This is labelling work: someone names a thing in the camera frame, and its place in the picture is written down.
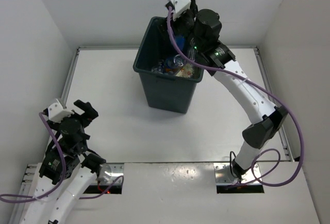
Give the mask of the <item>clear bottle white cap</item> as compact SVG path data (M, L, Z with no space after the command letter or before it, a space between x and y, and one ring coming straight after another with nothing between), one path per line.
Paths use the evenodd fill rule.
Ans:
M188 50L188 58L191 60L191 61L196 61L196 49L194 47L191 47L189 50Z

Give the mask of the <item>blue label bottle white cap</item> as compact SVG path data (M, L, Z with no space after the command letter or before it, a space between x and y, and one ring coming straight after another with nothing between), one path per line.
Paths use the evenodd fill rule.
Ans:
M180 54L177 54L173 57L167 58L164 62L164 66L168 69L179 69L185 65L185 62L186 61L180 56Z

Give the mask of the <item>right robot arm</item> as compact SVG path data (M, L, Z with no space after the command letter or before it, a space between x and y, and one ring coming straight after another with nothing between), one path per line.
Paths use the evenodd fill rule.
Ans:
M229 167L233 177L241 179L288 112L248 83L233 52L219 40L222 23L218 13L198 9L195 0L169 0L166 7L168 32L186 39L196 53L195 62L232 94L248 116L251 124L242 132L243 145Z

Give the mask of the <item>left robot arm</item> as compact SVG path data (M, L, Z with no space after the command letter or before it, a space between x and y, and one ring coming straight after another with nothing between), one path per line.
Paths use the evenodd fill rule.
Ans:
M90 136L85 128L98 117L89 102L77 100L82 110L70 110L61 99L54 99L42 112L47 117L49 143L39 169L34 200L22 223L65 223L74 205L88 186L97 179L105 159L88 150Z

